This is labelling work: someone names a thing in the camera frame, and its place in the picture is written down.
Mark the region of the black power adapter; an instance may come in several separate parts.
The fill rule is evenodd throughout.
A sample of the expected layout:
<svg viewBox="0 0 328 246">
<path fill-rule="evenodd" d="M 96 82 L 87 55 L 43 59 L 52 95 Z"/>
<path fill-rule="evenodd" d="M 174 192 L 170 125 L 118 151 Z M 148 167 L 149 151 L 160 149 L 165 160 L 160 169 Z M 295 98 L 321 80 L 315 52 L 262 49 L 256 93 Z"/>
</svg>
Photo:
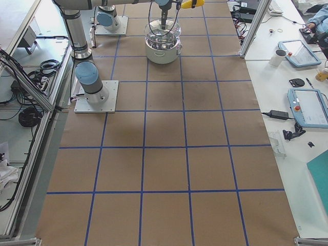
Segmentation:
<svg viewBox="0 0 328 246">
<path fill-rule="evenodd" d="M 284 112 L 284 111 L 271 110 L 269 112 L 269 115 L 271 118 L 275 118 L 275 119 L 282 119 L 282 120 L 289 119 L 288 112 Z"/>
</svg>

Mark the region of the blue teach pendant far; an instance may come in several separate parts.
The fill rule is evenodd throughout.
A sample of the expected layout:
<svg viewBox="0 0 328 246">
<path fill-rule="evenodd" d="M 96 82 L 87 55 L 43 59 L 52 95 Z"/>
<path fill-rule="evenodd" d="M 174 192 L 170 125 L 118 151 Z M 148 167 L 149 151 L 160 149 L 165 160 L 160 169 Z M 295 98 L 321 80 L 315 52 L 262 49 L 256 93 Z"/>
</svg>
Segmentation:
<svg viewBox="0 0 328 246">
<path fill-rule="evenodd" d="M 286 58 L 294 67 L 301 68 L 321 64 L 321 60 L 302 40 L 280 41 L 278 47 L 286 51 Z"/>
</svg>

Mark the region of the brown paper table cover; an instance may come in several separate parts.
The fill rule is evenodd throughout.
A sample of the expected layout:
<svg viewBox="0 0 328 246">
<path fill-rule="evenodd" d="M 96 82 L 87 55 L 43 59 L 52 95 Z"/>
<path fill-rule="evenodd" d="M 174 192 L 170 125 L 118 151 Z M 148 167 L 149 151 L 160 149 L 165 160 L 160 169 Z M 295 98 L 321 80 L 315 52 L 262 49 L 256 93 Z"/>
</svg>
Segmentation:
<svg viewBox="0 0 328 246">
<path fill-rule="evenodd" d="M 181 56 L 146 58 L 156 5 L 119 6 L 99 37 L 113 114 L 68 113 L 42 215 L 43 245 L 293 245 L 297 230 L 226 1 L 170 11 Z"/>
</svg>

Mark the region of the blue teach pendant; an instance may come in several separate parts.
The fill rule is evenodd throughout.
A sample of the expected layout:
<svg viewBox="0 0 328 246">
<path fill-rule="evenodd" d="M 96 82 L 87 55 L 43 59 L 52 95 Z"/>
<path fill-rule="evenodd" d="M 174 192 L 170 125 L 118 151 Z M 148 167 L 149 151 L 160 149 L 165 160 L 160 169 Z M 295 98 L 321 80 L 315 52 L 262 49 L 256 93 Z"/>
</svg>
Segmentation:
<svg viewBox="0 0 328 246">
<path fill-rule="evenodd" d="M 290 88 L 288 100 L 292 115 L 300 126 L 327 129 L 327 106 L 320 90 Z"/>
<path fill-rule="evenodd" d="M 302 40 L 280 41 L 278 47 L 286 51 L 286 58 L 294 67 L 301 68 L 321 64 L 321 60 Z"/>
</svg>

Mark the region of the white cooking pot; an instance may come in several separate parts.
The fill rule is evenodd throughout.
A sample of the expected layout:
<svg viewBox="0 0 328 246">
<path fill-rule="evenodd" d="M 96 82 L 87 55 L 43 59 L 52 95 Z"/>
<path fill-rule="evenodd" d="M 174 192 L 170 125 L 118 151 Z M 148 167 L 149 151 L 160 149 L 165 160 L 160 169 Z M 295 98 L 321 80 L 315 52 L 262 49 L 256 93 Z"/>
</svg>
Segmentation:
<svg viewBox="0 0 328 246">
<path fill-rule="evenodd" d="M 147 58 L 156 64 L 169 64 L 180 56 L 180 39 L 174 39 L 170 43 L 158 43 L 145 38 L 145 49 Z"/>
</svg>

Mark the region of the blue teach pendant near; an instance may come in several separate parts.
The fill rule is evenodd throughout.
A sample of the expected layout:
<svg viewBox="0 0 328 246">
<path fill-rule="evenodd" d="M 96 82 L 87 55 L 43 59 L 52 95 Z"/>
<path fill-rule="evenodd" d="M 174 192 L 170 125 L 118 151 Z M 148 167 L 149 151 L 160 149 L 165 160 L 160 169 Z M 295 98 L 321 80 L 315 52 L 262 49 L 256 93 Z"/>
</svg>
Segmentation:
<svg viewBox="0 0 328 246">
<path fill-rule="evenodd" d="M 292 115 L 300 126 L 327 129 L 327 106 L 320 90 L 290 88 L 288 100 Z"/>
</svg>

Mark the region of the white mug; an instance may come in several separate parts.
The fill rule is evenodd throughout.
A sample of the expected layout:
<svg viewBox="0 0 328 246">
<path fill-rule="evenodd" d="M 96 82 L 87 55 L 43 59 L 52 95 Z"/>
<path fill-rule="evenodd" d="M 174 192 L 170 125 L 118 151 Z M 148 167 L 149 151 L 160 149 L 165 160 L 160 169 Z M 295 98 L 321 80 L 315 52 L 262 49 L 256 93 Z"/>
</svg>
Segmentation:
<svg viewBox="0 0 328 246">
<path fill-rule="evenodd" d="M 275 53 L 273 54 L 273 56 L 271 57 L 271 59 L 269 61 L 269 65 L 271 65 L 273 67 L 279 67 L 281 62 L 285 59 L 286 55 L 287 55 L 287 52 L 283 49 L 275 50 Z"/>
</svg>

